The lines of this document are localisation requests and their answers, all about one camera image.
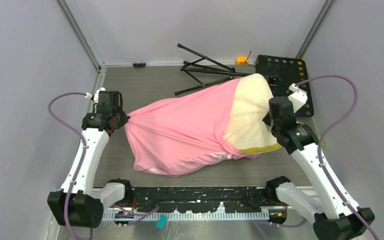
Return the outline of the cream textured pillow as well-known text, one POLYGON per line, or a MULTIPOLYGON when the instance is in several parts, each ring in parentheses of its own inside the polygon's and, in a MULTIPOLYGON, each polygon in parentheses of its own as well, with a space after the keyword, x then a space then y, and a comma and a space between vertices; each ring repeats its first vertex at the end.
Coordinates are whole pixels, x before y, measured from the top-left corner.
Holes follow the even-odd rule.
POLYGON ((280 149, 271 129, 263 121, 273 97, 267 80, 254 73, 237 80, 230 119, 223 139, 242 154, 262 154, 280 149))

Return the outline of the pink pillowcase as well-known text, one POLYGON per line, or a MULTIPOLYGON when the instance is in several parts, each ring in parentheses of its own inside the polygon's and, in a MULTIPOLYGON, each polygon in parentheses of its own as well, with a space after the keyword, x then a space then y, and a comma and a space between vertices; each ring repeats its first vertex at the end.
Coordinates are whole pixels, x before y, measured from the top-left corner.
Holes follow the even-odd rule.
POLYGON ((125 125, 138 172, 178 177, 245 154, 224 140, 238 79, 153 102, 125 125))

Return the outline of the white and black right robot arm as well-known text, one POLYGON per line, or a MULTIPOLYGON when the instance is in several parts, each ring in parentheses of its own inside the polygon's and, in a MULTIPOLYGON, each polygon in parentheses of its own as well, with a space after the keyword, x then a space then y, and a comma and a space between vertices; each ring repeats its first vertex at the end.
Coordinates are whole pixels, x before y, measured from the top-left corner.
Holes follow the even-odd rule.
POLYGON ((268 101, 271 133, 299 164, 310 180, 319 201, 280 176, 266 182, 265 198, 271 205, 287 204, 312 224, 319 240, 352 240, 370 229, 375 214, 360 207, 331 167, 312 128, 297 122, 298 101, 276 96, 268 101))

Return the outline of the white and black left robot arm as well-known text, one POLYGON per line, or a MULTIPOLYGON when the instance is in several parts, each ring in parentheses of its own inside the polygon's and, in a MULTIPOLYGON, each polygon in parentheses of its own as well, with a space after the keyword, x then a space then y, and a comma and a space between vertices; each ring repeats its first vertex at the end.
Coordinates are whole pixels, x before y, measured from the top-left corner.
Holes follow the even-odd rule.
POLYGON ((111 135, 130 118, 123 111, 123 98, 118 91, 102 87, 94 94, 80 95, 92 102, 92 112, 83 117, 80 130, 52 111, 53 103, 62 98, 61 95, 47 106, 53 118, 80 138, 71 169, 60 188, 49 193, 47 204, 60 226, 95 229, 106 209, 116 203, 128 207, 134 199, 131 183, 125 179, 111 179, 100 190, 93 190, 96 171, 111 135))

